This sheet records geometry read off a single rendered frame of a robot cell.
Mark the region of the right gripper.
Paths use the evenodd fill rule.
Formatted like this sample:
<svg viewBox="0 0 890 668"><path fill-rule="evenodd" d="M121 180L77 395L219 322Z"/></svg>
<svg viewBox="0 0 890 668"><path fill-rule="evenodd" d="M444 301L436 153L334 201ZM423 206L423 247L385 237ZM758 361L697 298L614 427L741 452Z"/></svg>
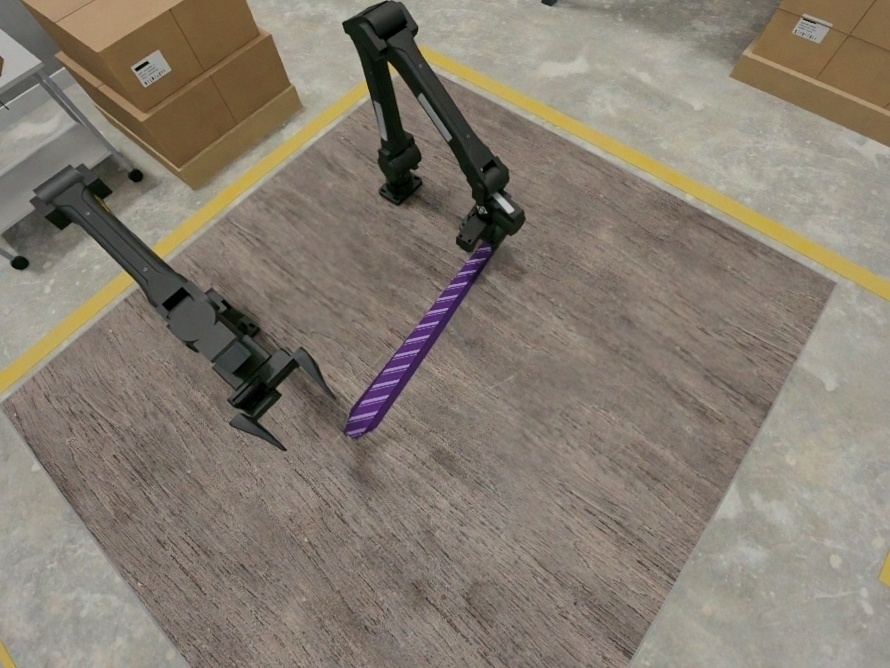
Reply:
<svg viewBox="0 0 890 668"><path fill-rule="evenodd" d="M336 399L335 395L326 385L318 364L303 347L299 347L292 355L283 348L280 348L228 398L227 401L234 408L241 409L246 414L251 415L248 416L244 413L238 413L230 421L229 425L233 428L262 438L286 452L287 449L266 428L264 428L258 420L281 398L282 394L275 388L300 366L334 400Z"/></svg>

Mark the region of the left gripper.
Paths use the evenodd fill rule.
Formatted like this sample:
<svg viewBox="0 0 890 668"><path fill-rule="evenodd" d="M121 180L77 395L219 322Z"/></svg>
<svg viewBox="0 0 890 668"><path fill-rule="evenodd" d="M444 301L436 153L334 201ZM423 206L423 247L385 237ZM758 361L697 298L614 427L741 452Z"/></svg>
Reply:
<svg viewBox="0 0 890 668"><path fill-rule="evenodd" d="M480 217L479 215L477 215L476 211L475 211L475 214L476 214L476 216L477 216L478 218L480 218L480 219L482 219L482 220L491 220L491 219L492 219L492 218L482 218L482 217ZM460 231L461 231L461 229L465 226L465 224L467 223L467 217L468 217L468 215L466 215L465 219L463 219L462 223L460 224L460 226L459 226L459 230L460 230ZM492 235L490 236L490 238L486 238L485 236L482 235L481 238L480 238L480 240L482 240L482 241L484 241L484 242L490 244L491 251L492 251L492 253L493 253L495 250L498 249L498 247L501 245L501 243L503 242L503 240L506 238L507 235L508 235L508 234L507 234L506 232L504 232L501 228L499 228L499 227L496 225L496 229L495 229L495 231L492 233Z"/></svg>

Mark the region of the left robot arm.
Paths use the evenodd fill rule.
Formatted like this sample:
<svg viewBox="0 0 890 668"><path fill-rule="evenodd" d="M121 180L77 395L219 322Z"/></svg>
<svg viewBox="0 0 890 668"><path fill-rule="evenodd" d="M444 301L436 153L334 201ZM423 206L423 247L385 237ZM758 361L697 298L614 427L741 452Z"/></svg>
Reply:
<svg viewBox="0 0 890 668"><path fill-rule="evenodd" d="M358 52L380 130L382 147L377 150L377 161L389 180L385 177L379 195L399 206L422 185L422 178L410 171L419 168L422 156L414 136L403 129L389 62L453 151L472 188L476 202L456 236L456 245L473 252L481 236L490 238L496 225L509 236L515 235L526 217L503 190L510 179L509 170L474 133L420 52L413 38L419 26L405 5L386 0L360 13L342 26ZM475 211L492 219L482 220Z"/></svg>

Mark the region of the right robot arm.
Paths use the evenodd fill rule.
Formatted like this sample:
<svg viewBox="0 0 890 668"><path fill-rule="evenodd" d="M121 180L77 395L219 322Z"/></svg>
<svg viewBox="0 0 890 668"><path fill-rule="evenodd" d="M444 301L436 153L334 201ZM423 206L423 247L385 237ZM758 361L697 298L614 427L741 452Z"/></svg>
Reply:
<svg viewBox="0 0 890 668"><path fill-rule="evenodd" d="M113 215L103 200L113 191L83 163L69 164L32 191L29 202L44 218L61 230L80 225L137 282L166 327L223 368L212 366L235 391L272 357L253 339L260 328L251 319L213 288L204 293L176 273Z"/></svg>

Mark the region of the purple striped necktie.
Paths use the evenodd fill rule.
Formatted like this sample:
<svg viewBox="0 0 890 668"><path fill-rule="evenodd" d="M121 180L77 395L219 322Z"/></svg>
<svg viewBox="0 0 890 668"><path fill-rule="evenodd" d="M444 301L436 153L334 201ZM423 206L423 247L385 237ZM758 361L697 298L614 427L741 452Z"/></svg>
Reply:
<svg viewBox="0 0 890 668"><path fill-rule="evenodd" d="M380 424L495 251L483 241L351 408L345 433L357 440Z"/></svg>

